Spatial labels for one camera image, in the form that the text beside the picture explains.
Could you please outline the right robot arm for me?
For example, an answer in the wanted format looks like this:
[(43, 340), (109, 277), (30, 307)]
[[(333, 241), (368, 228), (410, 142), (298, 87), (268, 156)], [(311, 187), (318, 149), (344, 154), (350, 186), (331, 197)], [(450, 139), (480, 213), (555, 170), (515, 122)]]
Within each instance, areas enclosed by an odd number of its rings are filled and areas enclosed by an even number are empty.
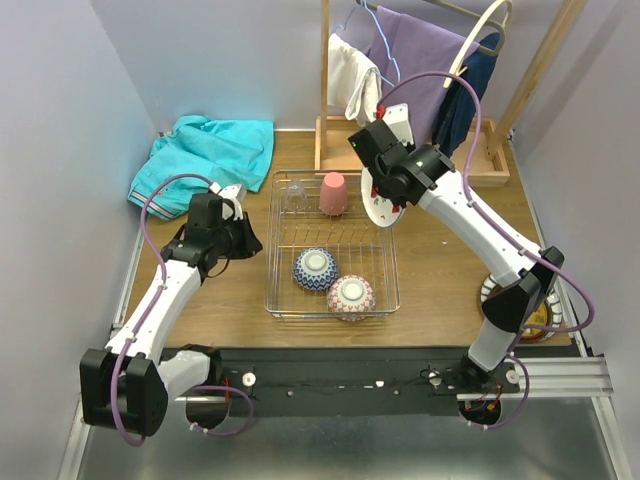
[(418, 206), (455, 233), (499, 285), (482, 303), (478, 336), (446, 376), (460, 390), (485, 390), (525, 321), (547, 299), (563, 254), (521, 237), (474, 192), (466, 192), (461, 173), (436, 147), (406, 147), (382, 119), (348, 142), (362, 164), (362, 201), (376, 226), (388, 228), (408, 205)]

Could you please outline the clear drinking glass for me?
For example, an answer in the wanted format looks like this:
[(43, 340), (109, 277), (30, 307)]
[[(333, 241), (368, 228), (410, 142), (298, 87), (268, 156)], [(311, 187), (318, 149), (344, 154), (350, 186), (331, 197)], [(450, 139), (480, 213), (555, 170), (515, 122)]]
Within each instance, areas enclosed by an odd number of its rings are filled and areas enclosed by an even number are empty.
[(292, 214), (304, 213), (308, 206), (305, 183), (299, 179), (291, 180), (284, 192), (284, 211)]

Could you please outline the red patterned bowl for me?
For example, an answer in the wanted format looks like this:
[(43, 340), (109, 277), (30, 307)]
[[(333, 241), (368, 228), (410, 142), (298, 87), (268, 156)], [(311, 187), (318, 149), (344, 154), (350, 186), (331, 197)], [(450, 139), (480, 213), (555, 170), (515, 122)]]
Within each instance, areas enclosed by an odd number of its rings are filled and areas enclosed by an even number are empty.
[(337, 260), (325, 248), (307, 248), (296, 257), (292, 274), (304, 290), (327, 291), (339, 277)]

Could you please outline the wire dish rack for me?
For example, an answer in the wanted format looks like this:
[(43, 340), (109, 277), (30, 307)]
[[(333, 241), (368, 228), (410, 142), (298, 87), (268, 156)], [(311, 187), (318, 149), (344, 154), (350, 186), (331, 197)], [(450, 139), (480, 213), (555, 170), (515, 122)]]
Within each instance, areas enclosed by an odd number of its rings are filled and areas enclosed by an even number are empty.
[[(339, 277), (357, 275), (373, 287), (376, 307), (366, 317), (381, 317), (400, 307), (393, 231), (377, 227), (367, 216), (361, 198), (360, 175), (342, 173), (348, 188), (348, 208), (338, 216), (319, 208), (324, 171), (280, 170), (273, 174), (268, 221), (266, 310), (275, 317), (336, 318), (329, 311), (327, 293), (304, 290), (292, 267), (305, 249), (325, 248), (337, 260)], [(305, 183), (309, 206), (304, 213), (284, 211), (284, 192), (294, 179)]]

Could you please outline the pink plastic cup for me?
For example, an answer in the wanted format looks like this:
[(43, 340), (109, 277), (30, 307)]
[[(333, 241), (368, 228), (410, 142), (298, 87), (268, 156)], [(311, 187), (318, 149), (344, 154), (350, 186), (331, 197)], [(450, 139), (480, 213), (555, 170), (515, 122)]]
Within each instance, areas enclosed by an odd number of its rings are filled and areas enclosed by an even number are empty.
[(320, 210), (329, 216), (342, 215), (348, 208), (348, 188), (345, 177), (339, 172), (327, 173), (322, 181)]

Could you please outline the watermelon pattern plate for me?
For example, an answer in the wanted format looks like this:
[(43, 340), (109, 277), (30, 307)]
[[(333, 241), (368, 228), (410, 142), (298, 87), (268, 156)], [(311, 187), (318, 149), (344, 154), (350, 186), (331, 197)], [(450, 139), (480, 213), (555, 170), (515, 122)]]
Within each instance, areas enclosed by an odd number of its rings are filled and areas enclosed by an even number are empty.
[(391, 228), (403, 217), (404, 209), (377, 192), (373, 177), (365, 167), (361, 170), (360, 191), (365, 212), (377, 227)]

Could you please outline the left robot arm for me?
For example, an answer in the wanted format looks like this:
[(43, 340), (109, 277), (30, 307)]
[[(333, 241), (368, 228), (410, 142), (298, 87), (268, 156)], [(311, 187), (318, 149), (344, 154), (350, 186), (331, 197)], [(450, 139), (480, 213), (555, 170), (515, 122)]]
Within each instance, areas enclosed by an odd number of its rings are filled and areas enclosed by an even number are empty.
[(80, 361), (84, 421), (126, 433), (137, 443), (154, 435), (170, 401), (224, 384), (219, 353), (187, 346), (161, 358), (166, 339), (191, 297), (220, 261), (244, 260), (262, 249), (241, 202), (245, 189), (212, 185), (192, 197), (188, 217), (162, 248), (155, 276), (125, 325), (102, 349)]

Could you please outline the blue patterned bowl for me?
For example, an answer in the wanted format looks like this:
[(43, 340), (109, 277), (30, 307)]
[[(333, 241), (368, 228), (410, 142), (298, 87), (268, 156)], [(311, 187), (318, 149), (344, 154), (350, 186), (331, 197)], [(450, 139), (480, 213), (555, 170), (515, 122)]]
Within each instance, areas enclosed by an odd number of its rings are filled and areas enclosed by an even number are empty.
[(346, 275), (338, 278), (327, 291), (327, 306), (343, 321), (361, 321), (374, 312), (376, 296), (365, 278)]

